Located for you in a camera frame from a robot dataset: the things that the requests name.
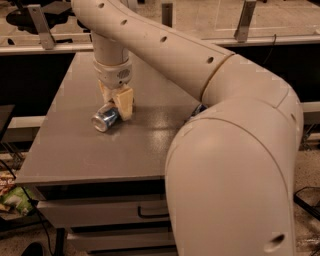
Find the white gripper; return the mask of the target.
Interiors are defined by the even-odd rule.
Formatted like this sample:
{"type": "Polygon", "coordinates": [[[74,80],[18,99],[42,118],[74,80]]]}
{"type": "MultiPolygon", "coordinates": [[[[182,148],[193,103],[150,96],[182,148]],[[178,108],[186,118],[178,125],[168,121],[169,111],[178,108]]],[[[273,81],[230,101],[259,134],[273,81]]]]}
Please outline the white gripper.
{"type": "Polygon", "coordinates": [[[93,66],[104,103],[114,101],[121,119],[129,120],[133,113],[134,93],[130,86],[122,85],[127,84],[132,78],[132,62],[128,60],[119,65],[108,66],[94,60],[93,66]]]}

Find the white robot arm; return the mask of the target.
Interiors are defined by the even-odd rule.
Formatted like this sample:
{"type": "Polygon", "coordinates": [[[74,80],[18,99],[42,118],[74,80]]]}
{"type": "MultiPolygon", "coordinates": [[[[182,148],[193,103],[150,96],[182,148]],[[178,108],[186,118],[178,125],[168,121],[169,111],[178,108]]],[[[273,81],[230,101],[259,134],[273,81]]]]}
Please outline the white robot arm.
{"type": "Polygon", "coordinates": [[[171,143],[166,197],[179,256],[296,256],[295,158],[303,110],[261,66],[141,17],[120,0],[72,0],[80,22],[206,105],[171,143]]]}

